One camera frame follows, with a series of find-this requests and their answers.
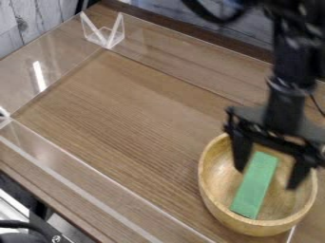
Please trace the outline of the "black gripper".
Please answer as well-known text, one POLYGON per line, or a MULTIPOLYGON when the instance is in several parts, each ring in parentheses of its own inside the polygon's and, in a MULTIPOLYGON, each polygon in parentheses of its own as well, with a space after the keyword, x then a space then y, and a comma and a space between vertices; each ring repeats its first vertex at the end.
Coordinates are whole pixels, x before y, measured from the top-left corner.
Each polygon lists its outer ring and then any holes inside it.
POLYGON ((315 80, 299 84, 278 76, 267 79, 266 103, 258 106, 228 106, 223 130, 234 154, 234 166, 243 171, 252 144, 260 144, 290 155, 294 163, 287 189, 295 190, 310 170, 325 167, 325 129, 304 115, 306 98, 315 90, 315 80))

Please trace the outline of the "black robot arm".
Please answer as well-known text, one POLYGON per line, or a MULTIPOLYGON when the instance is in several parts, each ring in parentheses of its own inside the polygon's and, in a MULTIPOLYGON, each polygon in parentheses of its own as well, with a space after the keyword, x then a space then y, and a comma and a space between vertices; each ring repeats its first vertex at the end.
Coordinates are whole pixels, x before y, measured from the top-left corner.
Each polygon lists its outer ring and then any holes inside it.
POLYGON ((231 106, 223 126, 235 168, 242 171, 255 143, 294 159, 287 186, 298 188, 313 168, 325 167, 325 127, 304 113, 306 99, 325 77, 325 0, 230 0, 236 15, 260 7, 272 22, 274 66, 267 102, 231 106))

